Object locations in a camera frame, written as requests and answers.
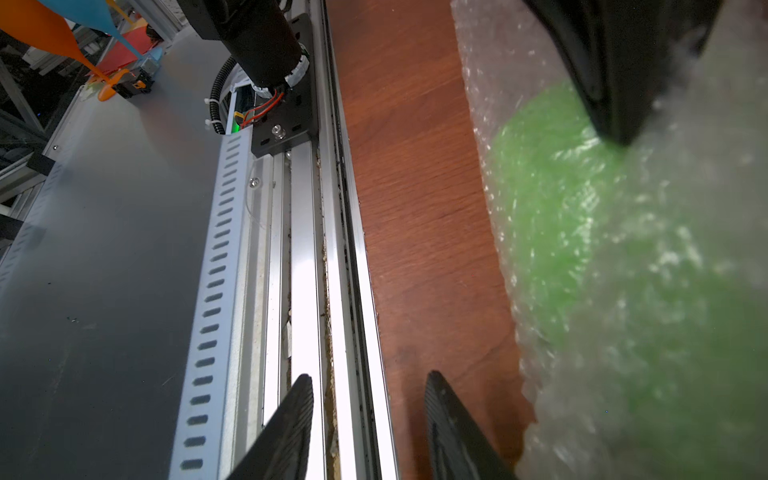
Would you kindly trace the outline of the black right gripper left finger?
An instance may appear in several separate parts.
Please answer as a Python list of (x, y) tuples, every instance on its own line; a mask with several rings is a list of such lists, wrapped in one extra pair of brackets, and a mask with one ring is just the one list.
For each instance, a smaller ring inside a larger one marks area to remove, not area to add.
[(228, 479), (305, 479), (313, 408), (312, 379), (301, 374)]

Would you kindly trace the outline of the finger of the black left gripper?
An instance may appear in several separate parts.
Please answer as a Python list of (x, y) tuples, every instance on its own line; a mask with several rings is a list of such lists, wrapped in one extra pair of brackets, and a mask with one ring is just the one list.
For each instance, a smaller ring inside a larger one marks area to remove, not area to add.
[(720, 1), (538, 0), (544, 26), (597, 133), (630, 144), (667, 88), (678, 55), (701, 55)]

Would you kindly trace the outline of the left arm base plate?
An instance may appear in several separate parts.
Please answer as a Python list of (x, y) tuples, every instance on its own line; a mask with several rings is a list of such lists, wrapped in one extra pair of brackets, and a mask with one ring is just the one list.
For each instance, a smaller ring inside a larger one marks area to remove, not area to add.
[(253, 126), (251, 152), (256, 157), (283, 153), (318, 136), (314, 38), (310, 16), (289, 22), (309, 61), (302, 79), (286, 91), (279, 105)]

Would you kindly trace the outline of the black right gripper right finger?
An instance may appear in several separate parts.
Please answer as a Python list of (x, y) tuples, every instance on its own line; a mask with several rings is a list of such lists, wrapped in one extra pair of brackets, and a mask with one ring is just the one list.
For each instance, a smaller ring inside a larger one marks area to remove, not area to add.
[(439, 371), (427, 375), (424, 402), (433, 479), (516, 479)]

